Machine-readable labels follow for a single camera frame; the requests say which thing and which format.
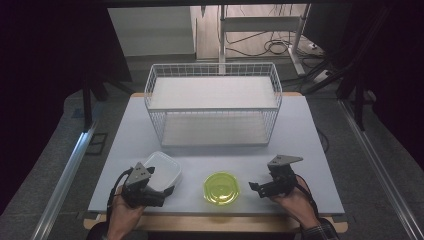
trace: yellow petri dish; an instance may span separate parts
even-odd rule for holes
[[[216,172],[203,183],[205,199],[218,206],[234,202],[240,194],[237,179],[227,172]]]

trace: human hand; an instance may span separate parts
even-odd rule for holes
[[[310,192],[308,185],[305,180],[300,176],[296,176],[297,182],[306,191]],[[272,196],[270,199],[278,203],[283,207],[290,217],[294,218],[300,223],[303,229],[309,229],[320,225],[320,222],[315,216],[314,209],[309,202],[308,196],[306,196],[298,188],[294,188],[293,191],[286,196]]]
[[[130,233],[143,214],[145,206],[130,208],[121,196],[122,186],[119,186],[112,203],[112,215],[110,217],[108,240],[122,239]]]

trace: white wall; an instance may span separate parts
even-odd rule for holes
[[[194,53],[190,7],[108,10],[125,56]]]

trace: white plastic container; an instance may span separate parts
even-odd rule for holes
[[[171,186],[177,186],[181,181],[181,166],[163,152],[154,152],[144,164],[145,168],[155,167],[148,186],[156,191],[163,191]]]

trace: wire basket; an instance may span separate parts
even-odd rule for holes
[[[145,104],[162,146],[259,146],[281,105],[273,63],[155,64]]]

